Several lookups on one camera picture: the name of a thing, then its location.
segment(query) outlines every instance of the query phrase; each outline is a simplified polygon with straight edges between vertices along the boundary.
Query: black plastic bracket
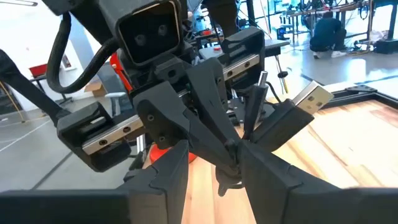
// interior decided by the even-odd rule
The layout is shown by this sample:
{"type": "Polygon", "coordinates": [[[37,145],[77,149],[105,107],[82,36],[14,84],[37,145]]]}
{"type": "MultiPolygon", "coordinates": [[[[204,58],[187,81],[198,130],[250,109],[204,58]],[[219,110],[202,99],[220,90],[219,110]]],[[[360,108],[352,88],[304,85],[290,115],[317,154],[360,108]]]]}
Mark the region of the black plastic bracket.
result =
{"type": "Polygon", "coordinates": [[[375,92],[377,92],[377,89],[369,87],[367,85],[357,85],[357,86],[346,88],[345,90],[350,91],[350,92],[355,92],[355,93],[359,93],[359,92],[375,93],[375,92]]]}
{"type": "Polygon", "coordinates": [[[220,101],[213,73],[223,73],[221,64],[215,58],[210,58],[187,70],[193,104],[198,110],[203,124],[223,144],[229,139],[237,141],[240,137],[223,108],[223,105],[227,105],[228,102],[220,101]]]}
{"type": "Polygon", "coordinates": [[[182,103],[169,82],[138,94],[133,102],[142,123],[159,148],[166,149],[180,139],[188,139],[192,153],[230,176],[238,173],[223,143],[182,103]]]}

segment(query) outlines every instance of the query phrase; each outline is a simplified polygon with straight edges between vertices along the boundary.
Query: camera lens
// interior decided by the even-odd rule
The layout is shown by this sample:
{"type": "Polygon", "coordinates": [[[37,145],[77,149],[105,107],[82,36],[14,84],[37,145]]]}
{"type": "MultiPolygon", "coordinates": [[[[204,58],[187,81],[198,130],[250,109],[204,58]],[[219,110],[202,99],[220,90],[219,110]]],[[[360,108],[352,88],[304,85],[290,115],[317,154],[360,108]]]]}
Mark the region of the camera lens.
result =
{"type": "Polygon", "coordinates": [[[140,47],[144,46],[147,42],[145,35],[142,35],[142,34],[137,35],[135,40],[136,40],[137,45],[140,47]]]}
{"type": "Polygon", "coordinates": [[[157,29],[157,33],[161,36],[165,36],[167,34],[167,26],[160,25],[159,28],[157,29]]]}

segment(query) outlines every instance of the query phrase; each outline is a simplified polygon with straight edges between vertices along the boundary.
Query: wooden table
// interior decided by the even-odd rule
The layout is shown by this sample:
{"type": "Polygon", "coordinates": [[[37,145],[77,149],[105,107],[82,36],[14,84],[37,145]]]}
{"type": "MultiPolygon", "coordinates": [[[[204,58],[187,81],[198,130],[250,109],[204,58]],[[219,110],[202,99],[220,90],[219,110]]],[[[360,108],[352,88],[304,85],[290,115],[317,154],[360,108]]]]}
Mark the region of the wooden table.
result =
{"type": "MultiPolygon", "coordinates": [[[[398,187],[397,136],[398,111],[367,101],[319,111],[274,154],[341,188],[398,187]]],[[[217,189],[215,167],[196,158],[189,165],[182,223],[256,223],[244,189],[224,197],[217,189]]]]}

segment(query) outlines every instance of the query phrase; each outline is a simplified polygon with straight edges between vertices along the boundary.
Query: black cable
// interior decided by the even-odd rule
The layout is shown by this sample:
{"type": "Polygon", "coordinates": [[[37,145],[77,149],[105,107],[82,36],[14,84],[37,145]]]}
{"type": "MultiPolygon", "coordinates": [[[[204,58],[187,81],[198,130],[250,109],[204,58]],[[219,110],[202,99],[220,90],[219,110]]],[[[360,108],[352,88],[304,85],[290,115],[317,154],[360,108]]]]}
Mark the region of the black cable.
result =
{"type": "Polygon", "coordinates": [[[278,95],[275,92],[274,87],[272,86],[272,84],[270,82],[266,82],[266,84],[269,85],[269,88],[271,89],[272,94],[274,94],[274,97],[276,98],[276,100],[278,101],[278,103],[282,103],[281,100],[279,99],[278,95]]]}
{"type": "Polygon", "coordinates": [[[369,6],[362,6],[362,8],[360,9],[360,12],[359,12],[360,18],[361,18],[362,20],[365,20],[366,18],[368,18],[368,15],[369,15],[369,6]],[[365,18],[362,17],[362,11],[363,11],[363,10],[366,11],[366,16],[365,16],[365,18]]]}
{"type": "Polygon", "coordinates": [[[264,102],[264,104],[271,105],[273,109],[277,108],[277,105],[275,105],[274,103],[264,102]]]}
{"type": "Polygon", "coordinates": [[[252,20],[252,19],[250,19],[249,18],[249,16],[248,15],[246,15],[243,11],[242,11],[242,9],[239,9],[239,11],[241,11],[242,12],[242,14],[244,15],[244,16],[246,16],[249,20],[251,20],[251,21],[253,21],[255,24],[256,24],[256,26],[260,29],[260,30],[262,30],[264,33],[266,33],[269,37],[270,37],[270,35],[265,31],[265,30],[263,30],[260,26],[259,26],[259,24],[257,24],[257,22],[256,21],[254,21],[254,20],[252,20]]]}
{"type": "Polygon", "coordinates": [[[223,47],[221,46],[221,39],[217,32],[216,23],[214,22],[214,20],[212,18],[210,18],[210,23],[211,23],[211,26],[214,28],[214,32],[216,33],[218,44],[220,45],[220,47],[222,49],[223,47]]]}
{"type": "Polygon", "coordinates": [[[58,34],[51,50],[47,63],[47,83],[49,87],[58,93],[74,93],[81,90],[100,70],[105,61],[119,48],[115,38],[107,40],[97,51],[83,73],[70,85],[62,86],[59,79],[59,70],[65,48],[68,44],[71,22],[69,13],[63,15],[58,34]]]}

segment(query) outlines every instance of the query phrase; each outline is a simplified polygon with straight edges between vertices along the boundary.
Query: orange part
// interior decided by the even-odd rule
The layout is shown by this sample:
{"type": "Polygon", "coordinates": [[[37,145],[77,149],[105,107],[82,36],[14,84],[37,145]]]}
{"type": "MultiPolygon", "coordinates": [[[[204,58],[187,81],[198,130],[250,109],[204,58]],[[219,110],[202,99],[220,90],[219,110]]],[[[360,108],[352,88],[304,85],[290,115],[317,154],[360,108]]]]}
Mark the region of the orange part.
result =
{"type": "Polygon", "coordinates": [[[127,80],[127,78],[123,74],[123,67],[120,64],[120,61],[118,59],[117,53],[113,53],[112,54],[111,59],[109,60],[109,62],[111,63],[111,66],[112,66],[113,70],[116,72],[116,74],[119,75],[119,77],[122,80],[123,85],[126,88],[126,90],[127,91],[131,91],[132,90],[132,86],[129,83],[129,80],[127,80]]]}
{"type": "Polygon", "coordinates": [[[210,35],[211,34],[211,30],[204,30],[202,32],[203,35],[210,35]]]}
{"type": "MultiPolygon", "coordinates": [[[[168,150],[168,149],[159,149],[156,144],[152,147],[149,153],[149,159],[151,163],[154,163],[156,160],[158,160],[160,157],[162,157],[168,150]]],[[[188,162],[192,162],[197,158],[196,155],[192,154],[191,152],[188,155],[188,162]]]]}

